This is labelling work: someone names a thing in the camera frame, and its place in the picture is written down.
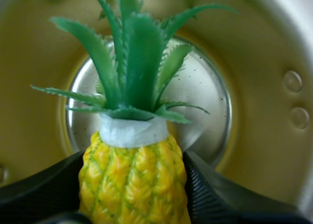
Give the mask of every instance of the stainless steel bowl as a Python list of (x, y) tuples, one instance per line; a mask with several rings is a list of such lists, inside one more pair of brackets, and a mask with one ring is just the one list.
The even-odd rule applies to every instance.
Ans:
[[(144, 9), (163, 18), (211, 2), (240, 15), (205, 11), (186, 24), (178, 40), (197, 51), (167, 91), (211, 114), (181, 109), (194, 123), (170, 128), (184, 150), (228, 178), (311, 217), (313, 0), (145, 0)], [(0, 186), (87, 146), (97, 119), (70, 118), (66, 100), (29, 85), (92, 90), (85, 50), (48, 19), (65, 16), (108, 35), (99, 12), (95, 0), (0, 0)]]

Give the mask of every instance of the green plastic leaf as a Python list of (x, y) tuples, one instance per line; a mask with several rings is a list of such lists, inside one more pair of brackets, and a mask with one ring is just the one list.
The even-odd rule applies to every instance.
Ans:
[(100, 79), (98, 79), (96, 82), (95, 90), (96, 90), (96, 93), (98, 93), (98, 94), (102, 94), (102, 95), (105, 94), (104, 88), (103, 88), (103, 85), (102, 85)]
[(182, 114), (167, 110), (165, 105), (162, 105), (159, 109), (157, 109), (155, 114), (171, 122), (180, 124), (190, 123), (190, 120), (187, 120)]
[(105, 105), (105, 99), (101, 96), (95, 96), (95, 95), (87, 95), (82, 93), (75, 93), (71, 91), (66, 90), (59, 90), (56, 88), (40, 88), (36, 86), (31, 86), (35, 90), (39, 90), (46, 93), (56, 94), (62, 97), (72, 98), (74, 100), (77, 100), (81, 103), (90, 105), (90, 106), (96, 106), (99, 108), (103, 108)]
[(97, 69), (99, 79), (106, 92), (108, 108), (116, 108), (119, 103), (119, 88), (117, 76), (110, 51), (101, 35), (97, 35), (94, 29), (73, 22), (65, 18), (53, 17), (51, 19), (61, 30), (71, 33), (85, 47)]
[(141, 7), (142, 5), (138, 0), (119, 0), (122, 23), (125, 23), (127, 18), (129, 18), (133, 12), (139, 13)]
[(123, 70), (123, 45), (122, 45), (122, 36), (121, 30), (118, 23), (118, 19), (111, 10), (109, 4), (105, 0), (97, 0), (102, 7), (103, 12), (100, 14), (100, 18), (106, 17), (112, 31), (113, 41), (114, 41), (114, 49), (117, 61), (117, 73), (118, 73), (118, 83), (119, 86), (123, 87), (122, 77), (125, 74), (125, 70)]
[(127, 19), (127, 73), (125, 106), (152, 111), (159, 64), (163, 53), (162, 30), (147, 14)]
[(105, 18), (106, 18), (106, 13), (102, 10), (102, 11), (100, 12), (99, 17), (98, 17), (98, 20), (102, 20), (102, 19), (105, 19)]
[(128, 108), (119, 108), (116, 110), (110, 110), (110, 109), (102, 109), (99, 107), (82, 107), (82, 108), (71, 108), (69, 106), (66, 106), (66, 109), (68, 111), (74, 111), (74, 112), (86, 112), (86, 113), (104, 113), (112, 118), (116, 119), (127, 119), (127, 120), (150, 120), (157, 115), (155, 115), (152, 112), (143, 111), (140, 109), (136, 109), (133, 107)]
[(207, 10), (207, 9), (224, 9), (234, 13), (237, 13), (235, 9), (226, 5), (202, 5), (195, 6), (194, 8), (187, 9), (179, 14), (172, 16), (170, 19), (165, 19), (162, 22), (162, 27), (167, 36), (167, 41), (169, 41), (174, 34), (192, 17), (194, 17), (197, 13)]
[(190, 45), (179, 45), (164, 60), (157, 79), (155, 104), (158, 104), (166, 86), (181, 68), (184, 58), (191, 50), (192, 47)]
[(206, 114), (210, 114), (206, 109), (202, 108), (202, 107), (198, 107), (189, 103), (185, 103), (185, 102), (163, 102), (161, 103), (163, 104), (166, 109), (171, 109), (171, 108), (175, 108), (175, 107), (190, 107), (190, 108), (197, 108), (203, 112), (205, 112)]

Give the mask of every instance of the plastic pineapple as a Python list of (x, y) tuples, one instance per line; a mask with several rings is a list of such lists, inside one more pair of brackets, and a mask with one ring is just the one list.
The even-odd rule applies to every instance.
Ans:
[(52, 18), (88, 51), (99, 75), (97, 94), (32, 86), (86, 104), (69, 111), (101, 115), (79, 173), (80, 210), (95, 224), (189, 224), (182, 152), (166, 121), (188, 123), (169, 109), (195, 106), (164, 102), (161, 96), (192, 47), (180, 45), (168, 55), (164, 50), (191, 17), (224, 6), (199, 6), (157, 21), (141, 12), (138, 0), (117, 0), (120, 18), (104, 0), (98, 2), (112, 29), (114, 55), (93, 29)]

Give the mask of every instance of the yellow pineapple body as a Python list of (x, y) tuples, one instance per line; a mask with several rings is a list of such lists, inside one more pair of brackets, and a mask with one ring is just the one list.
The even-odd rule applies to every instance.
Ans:
[(172, 135), (126, 149), (107, 145), (95, 132), (83, 161), (80, 210), (94, 224), (190, 224), (186, 171)]

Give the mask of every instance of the white band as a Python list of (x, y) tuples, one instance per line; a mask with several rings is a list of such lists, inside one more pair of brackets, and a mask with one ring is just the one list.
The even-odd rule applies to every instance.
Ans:
[(113, 119), (101, 116), (100, 137), (110, 146), (136, 148), (161, 142), (167, 139), (166, 120), (155, 117), (149, 121)]

